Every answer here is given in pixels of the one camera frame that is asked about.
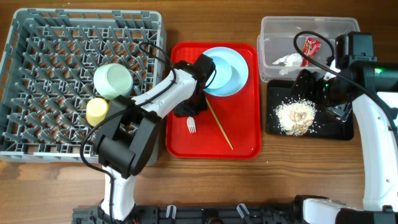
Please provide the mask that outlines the green saucer bowl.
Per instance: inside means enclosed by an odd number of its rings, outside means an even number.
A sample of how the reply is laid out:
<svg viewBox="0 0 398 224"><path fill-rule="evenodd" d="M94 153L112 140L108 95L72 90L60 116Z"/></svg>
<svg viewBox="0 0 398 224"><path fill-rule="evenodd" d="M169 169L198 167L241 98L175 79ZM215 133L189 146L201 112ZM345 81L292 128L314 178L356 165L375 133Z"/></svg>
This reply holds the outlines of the green saucer bowl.
<svg viewBox="0 0 398 224"><path fill-rule="evenodd" d="M103 98L113 100L119 95L130 95L133 88L133 77L125 66L111 63L96 69L93 83Z"/></svg>

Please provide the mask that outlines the white plastic fork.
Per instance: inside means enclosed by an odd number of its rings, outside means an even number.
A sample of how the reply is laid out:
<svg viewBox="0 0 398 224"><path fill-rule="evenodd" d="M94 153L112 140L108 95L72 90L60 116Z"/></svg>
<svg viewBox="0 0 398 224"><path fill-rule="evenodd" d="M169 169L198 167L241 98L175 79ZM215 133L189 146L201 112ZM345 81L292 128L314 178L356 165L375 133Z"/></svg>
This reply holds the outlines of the white plastic fork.
<svg viewBox="0 0 398 224"><path fill-rule="evenodd" d="M187 118L187 128L190 134L196 133L197 131L195 120L191 116Z"/></svg>

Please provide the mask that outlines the red snack wrapper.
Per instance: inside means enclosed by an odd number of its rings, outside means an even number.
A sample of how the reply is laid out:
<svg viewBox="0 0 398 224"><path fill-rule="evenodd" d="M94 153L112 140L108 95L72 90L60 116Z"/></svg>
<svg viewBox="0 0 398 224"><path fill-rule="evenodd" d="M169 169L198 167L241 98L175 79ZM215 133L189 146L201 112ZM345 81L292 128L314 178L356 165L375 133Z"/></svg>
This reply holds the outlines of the red snack wrapper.
<svg viewBox="0 0 398 224"><path fill-rule="evenodd" d="M321 42L312 37L307 37L304 42L302 52L308 57L313 58L316 53L320 50Z"/></svg>

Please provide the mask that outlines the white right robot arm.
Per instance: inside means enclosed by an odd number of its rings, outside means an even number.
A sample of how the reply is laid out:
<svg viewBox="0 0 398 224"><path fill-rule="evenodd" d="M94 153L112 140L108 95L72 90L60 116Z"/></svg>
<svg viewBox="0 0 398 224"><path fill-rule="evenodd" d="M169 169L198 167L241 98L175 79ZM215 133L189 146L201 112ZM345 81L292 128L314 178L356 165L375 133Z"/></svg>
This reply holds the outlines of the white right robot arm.
<svg viewBox="0 0 398 224"><path fill-rule="evenodd" d="M303 69L292 95L318 106L351 103L365 171L363 208L302 197L302 223L397 223L397 65L355 61L335 77Z"/></svg>

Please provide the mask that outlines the white tissue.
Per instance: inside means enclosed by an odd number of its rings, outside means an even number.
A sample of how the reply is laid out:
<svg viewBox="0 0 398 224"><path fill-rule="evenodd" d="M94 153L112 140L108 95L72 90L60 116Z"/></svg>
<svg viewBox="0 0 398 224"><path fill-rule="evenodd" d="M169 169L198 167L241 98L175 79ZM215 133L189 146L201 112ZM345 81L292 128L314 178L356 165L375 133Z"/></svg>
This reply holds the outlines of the white tissue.
<svg viewBox="0 0 398 224"><path fill-rule="evenodd" d="M276 61L274 61L273 65L278 65L283 63L286 67L300 67L303 62L303 58L299 53L289 54L283 56Z"/></svg>

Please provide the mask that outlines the light blue bowl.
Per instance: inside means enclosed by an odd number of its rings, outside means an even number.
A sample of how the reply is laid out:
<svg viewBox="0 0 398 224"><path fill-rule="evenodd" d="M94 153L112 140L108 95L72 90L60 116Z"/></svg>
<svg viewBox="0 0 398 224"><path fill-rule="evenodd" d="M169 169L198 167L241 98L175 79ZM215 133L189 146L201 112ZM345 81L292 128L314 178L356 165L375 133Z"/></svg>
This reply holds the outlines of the light blue bowl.
<svg viewBox="0 0 398 224"><path fill-rule="evenodd" d="M232 76L231 65L222 57L212 55L215 71L206 83L207 90L216 90L224 87Z"/></svg>

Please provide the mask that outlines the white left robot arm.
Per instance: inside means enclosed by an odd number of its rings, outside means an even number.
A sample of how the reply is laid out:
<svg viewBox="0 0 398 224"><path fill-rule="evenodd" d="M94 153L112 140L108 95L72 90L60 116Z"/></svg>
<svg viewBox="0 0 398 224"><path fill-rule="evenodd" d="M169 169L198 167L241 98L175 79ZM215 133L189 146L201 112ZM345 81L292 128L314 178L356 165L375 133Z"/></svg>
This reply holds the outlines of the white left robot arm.
<svg viewBox="0 0 398 224"><path fill-rule="evenodd" d="M201 55L194 63L174 64L170 75L146 93L111 100L104 121L97 125L94 149L106 174L106 196L99 213L107 222L123 223L131 214L135 177L147 165L160 124L169 114L194 117L207 109L204 89L216 70Z"/></svg>

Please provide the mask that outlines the wooden chopstick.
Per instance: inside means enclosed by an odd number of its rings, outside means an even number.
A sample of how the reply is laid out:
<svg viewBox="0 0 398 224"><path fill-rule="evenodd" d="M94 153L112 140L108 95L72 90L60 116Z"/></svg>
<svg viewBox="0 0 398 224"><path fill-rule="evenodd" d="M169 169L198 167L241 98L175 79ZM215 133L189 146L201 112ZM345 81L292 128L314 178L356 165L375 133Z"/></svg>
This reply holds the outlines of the wooden chopstick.
<svg viewBox="0 0 398 224"><path fill-rule="evenodd" d="M222 127L222 125L221 125L221 123L220 123L220 121L219 121L219 119L218 119L216 113L214 112L214 110L213 110L213 108L212 108L210 102L208 101L207 98L205 98L205 100L206 100L207 107L208 107L208 109L210 110L211 114L213 115L213 117L214 117L214 119L215 119L215 121L216 121L216 123L217 123L217 125L218 125L218 127L219 127L219 129L220 129L220 131L222 132L222 134L223 134L223 136L224 136L224 138L225 138L225 140L226 140L226 142L228 143L228 145L230 146L231 150L233 151L233 150L234 150L234 147L233 147L231 141L229 140L229 137L228 137L228 135L226 134L224 128Z"/></svg>

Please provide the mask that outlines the yellow plastic cup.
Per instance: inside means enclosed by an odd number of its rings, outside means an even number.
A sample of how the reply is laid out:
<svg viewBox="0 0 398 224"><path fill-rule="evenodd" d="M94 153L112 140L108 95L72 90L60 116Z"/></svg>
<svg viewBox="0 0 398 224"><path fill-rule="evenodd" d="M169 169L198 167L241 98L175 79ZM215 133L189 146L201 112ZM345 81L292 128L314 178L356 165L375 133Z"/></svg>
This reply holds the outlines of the yellow plastic cup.
<svg viewBox="0 0 398 224"><path fill-rule="evenodd" d="M96 126L103 121L108 112L108 102L102 98L91 99L86 106L86 120L89 125Z"/></svg>

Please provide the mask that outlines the light blue plate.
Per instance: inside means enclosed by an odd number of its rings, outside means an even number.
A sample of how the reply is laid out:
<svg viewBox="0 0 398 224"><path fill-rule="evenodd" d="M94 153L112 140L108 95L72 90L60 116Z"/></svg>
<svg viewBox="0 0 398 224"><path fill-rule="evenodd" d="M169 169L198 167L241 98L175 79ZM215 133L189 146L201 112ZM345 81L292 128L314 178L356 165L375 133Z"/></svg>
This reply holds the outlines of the light blue plate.
<svg viewBox="0 0 398 224"><path fill-rule="evenodd" d="M232 69L231 79L224 87L216 90L205 89L205 92L213 96L231 96L245 86L249 76L249 69L240 53L227 47L213 47L204 51L203 54L209 57L212 55L222 57L231 65Z"/></svg>

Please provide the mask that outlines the rice food leftovers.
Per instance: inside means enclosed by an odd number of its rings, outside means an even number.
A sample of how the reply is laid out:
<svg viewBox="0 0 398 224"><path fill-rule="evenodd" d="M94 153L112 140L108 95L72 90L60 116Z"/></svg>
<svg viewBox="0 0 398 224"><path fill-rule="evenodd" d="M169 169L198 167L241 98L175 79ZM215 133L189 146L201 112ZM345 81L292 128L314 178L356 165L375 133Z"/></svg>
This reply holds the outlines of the rice food leftovers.
<svg viewBox="0 0 398 224"><path fill-rule="evenodd" d="M308 100L293 100L282 103L274 110L278 127L286 135L302 136L313 125L317 109Z"/></svg>

